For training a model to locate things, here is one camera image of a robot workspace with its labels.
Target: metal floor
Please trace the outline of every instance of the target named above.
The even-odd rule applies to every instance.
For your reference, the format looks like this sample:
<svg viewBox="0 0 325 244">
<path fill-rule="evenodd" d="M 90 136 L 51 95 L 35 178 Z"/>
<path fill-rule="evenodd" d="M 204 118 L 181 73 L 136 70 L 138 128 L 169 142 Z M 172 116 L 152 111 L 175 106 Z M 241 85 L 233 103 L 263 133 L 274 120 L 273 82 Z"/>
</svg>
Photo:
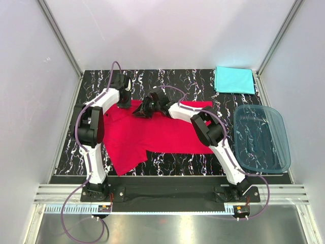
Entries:
<svg viewBox="0 0 325 244">
<path fill-rule="evenodd" d="M 251 206 L 252 212 L 260 206 Z M 65 215 L 67 228 L 86 215 Z M 98 243 L 116 244 L 228 244 L 228 243 L 307 243 L 298 212 L 292 205 L 271 205 L 249 221 L 218 220 L 218 216 L 111 215 L 105 218 L 109 228 Z M 70 234 L 81 241 L 95 240 L 102 230 L 95 220 L 75 225 Z M 65 234 L 57 214 L 44 214 L 36 243 L 75 243 Z"/>
</svg>

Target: red cloth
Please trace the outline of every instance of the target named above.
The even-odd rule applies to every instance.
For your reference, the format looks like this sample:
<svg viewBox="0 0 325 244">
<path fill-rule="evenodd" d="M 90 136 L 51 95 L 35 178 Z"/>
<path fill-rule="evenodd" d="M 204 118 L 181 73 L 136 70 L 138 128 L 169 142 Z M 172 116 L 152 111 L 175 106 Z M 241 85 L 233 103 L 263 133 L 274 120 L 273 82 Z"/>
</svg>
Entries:
<svg viewBox="0 0 325 244">
<path fill-rule="evenodd" d="M 133 111 L 142 101 L 132 100 L 130 109 L 112 106 L 104 116 L 104 145 L 118 175 L 147 160 L 146 150 L 176 154 L 211 154 L 201 144 L 192 124 L 160 113 L 153 118 L 137 118 Z M 212 106 L 212 102 L 183 102 L 192 107 Z"/>
</svg>

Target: turquoise cloth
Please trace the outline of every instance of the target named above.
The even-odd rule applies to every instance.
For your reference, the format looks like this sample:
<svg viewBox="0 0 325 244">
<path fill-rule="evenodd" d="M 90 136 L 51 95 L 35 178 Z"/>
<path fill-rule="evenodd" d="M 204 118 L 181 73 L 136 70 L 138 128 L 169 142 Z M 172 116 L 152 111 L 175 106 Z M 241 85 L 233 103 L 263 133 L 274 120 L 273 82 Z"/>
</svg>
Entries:
<svg viewBox="0 0 325 244">
<path fill-rule="evenodd" d="M 214 89 L 218 93 L 255 94 L 252 71 L 217 66 Z"/>
</svg>

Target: marble pattern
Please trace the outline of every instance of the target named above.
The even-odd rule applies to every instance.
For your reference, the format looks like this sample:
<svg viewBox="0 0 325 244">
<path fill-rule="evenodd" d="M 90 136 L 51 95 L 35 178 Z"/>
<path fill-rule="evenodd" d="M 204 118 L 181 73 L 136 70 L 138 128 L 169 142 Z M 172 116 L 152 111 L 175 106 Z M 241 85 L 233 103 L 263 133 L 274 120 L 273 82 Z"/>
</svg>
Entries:
<svg viewBox="0 0 325 244">
<path fill-rule="evenodd" d="M 241 104 L 261 104 L 258 96 L 240 94 L 219 94 L 214 91 L 214 70 L 126 70 L 133 81 L 132 99 L 142 100 L 158 85 L 172 85 L 186 92 L 188 101 L 213 101 L 213 107 L 225 123 L 229 144 L 234 151 L 234 110 Z M 85 71 L 77 103 L 84 103 L 96 97 L 109 79 L 110 71 Z M 167 89 L 167 95 L 177 101 L 181 94 Z M 166 154 L 147 152 L 148 160 L 140 163 L 126 175 L 222 175 L 223 171 L 215 155 Z M 108 175 L 116 175 L 105 147 L 102 158 Z M 68 131 L 56 175 L 85 175 L 84 160 L 75 140 Z"/>
</svg>

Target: purple cable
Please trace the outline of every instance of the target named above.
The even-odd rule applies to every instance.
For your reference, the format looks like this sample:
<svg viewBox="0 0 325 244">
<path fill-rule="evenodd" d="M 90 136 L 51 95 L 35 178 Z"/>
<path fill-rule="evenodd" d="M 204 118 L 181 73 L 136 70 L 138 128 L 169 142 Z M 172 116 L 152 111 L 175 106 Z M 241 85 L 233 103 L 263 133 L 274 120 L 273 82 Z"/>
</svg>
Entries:
<svg viewBox="0 0 325 244">
<path fill-rule="evenodd" d="M 168 87 L 168 88 L 172 88 L 172 89 L 174 89 L 174 90 L 177 90 L 177 91 L 181 92 L 181 93 L 183 94 L 183 97 L 182 97 L 182 98 L 178 101 L 178 103 L 177 103 L 178 106 L 179 106 L 180 108 L 184 108 L 184 109 L 187 109 L 187 110 L 190 110 L 190 111 L 194 111 L 194 112 L 204 112 L 204 113 L 207 113 L 207 114 L 209 114 L 209 115 L 215 117 L 215 118 L 218 120 L 218 122 L 220 123 L 220 125 L 221 125 L 221 127 L 222 127 L 222 129 L 223 129 L 223 140 L 222 140 L 222 145 L 224 146 L 224 142 L 225 142 L 225 140 L 227 139 L 227 131 L 226 131 L 226 129 L 225 129 L 225 126 L 224 126 L 223 122 L 221 121 L 221 119 L 220 119 L 217 115 L 215 115 L 214 113 L 212 113 L 212 112 L 210 112 L 210 111 L 204 110 L 204 109 L 190 109 L 190 108 L 187 108 L 187 107 L 183 107 L 182 104 L 181 104 L 181 102 L 185 99 L 185 97 L 186 97 L 186 93 L 183 92 L 181 89 L 178 89 L 178 88 L 173 87 L 173 86 L 170 86 L 170 85 L 161 85 L 161 86 L 158 86 L 158 87 Z M 228 150 L 227 150 L 226 148 L 225 148 L 225 153 L 227 154 L 227 156 L 228 156 L 228 158 L 229 158 L 231 164 L 233 165 L 233 167 L 236 169 L 237 166 L 236 166 L 236 164 L 233 162 L 233 160 L 232 160 L 232 158 L 231 158 L 231 156 L 230 156 L 230 153 L 228 152 Z M 250 219 L 254 219 L 254 218 L 258 217 L 259 215 L 261 215 L 261 214 L 265 211 L 265 209 L 267 208 L 267 206 L 269 205 L 269 202 L 270 202 L 270 187 L 269 187 L 269 184 L 268 184 L 268 182 L 266 181 L 266 179 L 265 179 L 263 176 L 259 175 L 259 174 L 248 174 L 248 173 L 246 173 L 246 172 L 244 172 L 244 171 L 242 171 L 242 170 L 240 170 L 240 169 L 237 169 L 237 170 L 238 170 L 240 173 L 242 173 L 242 174 L 244 174 L 244 175 L 246 175 L 246 176 L 253 176 L 253 177 L 259 177 L 259 178 L 261 178 L 261 179 L 264 181 L 264 183 L 265 183 L 265 185 L 266 185 L 266 187 L 267 187 L 267 189 L 268 189 L 268 197 L 267 197 L 266 203 L 265 203 L 264 207 L 262 208 L 262 210 L 261 210 L 260 212 L 258 212 L 257 214 L 255 214 L 255 215 L 249 217 Z"/>
<path fill-rule="evenodd" d="M 70 235 L 68 229 L 66 228 L 65 224 L 64 224 L 64 221 L 63 221 L 63 210 L 64 210 L 64 207 L 66 206 L 68 200 L 72 197 L 73 194 L 75 194 L 80 188 L 83 188 L 91 179 L 91 163 L 90 163 L 90 156 L 89 156 L 89 153 L 88 153 L 88 150 L 80 143 L 79 141 L 79 138 L 78 138 L 78 125 L 80 123 L 80 120 L 81 120 L 81 116 L 83 115 L 83 113 L 86 111 L 87 108 L 89 108 L 91 105 L 93 105 L 95 102 L 97 102 L 100 98 L 102 98 L 108 91 L 109 87 L 110 87 L 110 84 L 112 82 L 112 77 L 113 77 L 113 69 L 114 69 L 114 65 L 117 64 L 118 67 L 119 67 L 119 70 L 120 70 L 120 73 L 122 73 L 122 70 L 121 70 L 121 66 L 120 64 L 117 62 L 117 61 L 114 61 L 112 63 L 112 68 L 111 68 L 111 74 L 110 74 L 110 79 L 108 81 L 108 85 L 107 85 L 107 89 L 106 89 L 106 92 L 105 93 L 102 93 L 100 96 L 98 96 L 93 102 L 90 102 L 88 103 L 79 113 L 78 115 L 78 118 L 77 118 L 77 121 L 76 121 L 76 126 L 75 126 L 75 139 L 76 139 L 76 142 L 77 144 L 79 145 L 79 147 L 81 147 L 84 151 L 85 151 L 85 154 L 87 156 L 87 160 L 88 160 L 88 164 L 89 164 L 89 177 L 88 179 L 82 184 L 80 185 L 79 187 L 77 187 L 75 190 L 73 190 L 70 195 L 68 195 L 68 197 L 66 198 L 66 200 L 64 201 L 63 205 L 62 205 L 62 209 L 61 209 L 61 213 L 60 213 L 60 217 L 61 217 L 61 224 L 62 224 L 62 228 L 65 232 L 65 234 L 67 234 L 67 236 L 77 242 L 77 243 L 82 243 L 82 244 L 85 244 L 85 243 L 96 243 L 98 242 L 104 235 L 104 230 L 105 230 L 105 222 L 102 220 L 102 219 L 99 219 L 103 225 L 103 230 L 102 230 L 102 233 L 100 234 L 100 236 L 94 240 L 94 241 L 90 241 L 90 242 L 84 242 L 84 241 L 80 241 L 78 239 L 75 239 L 73 236 Z"/>
</svg>

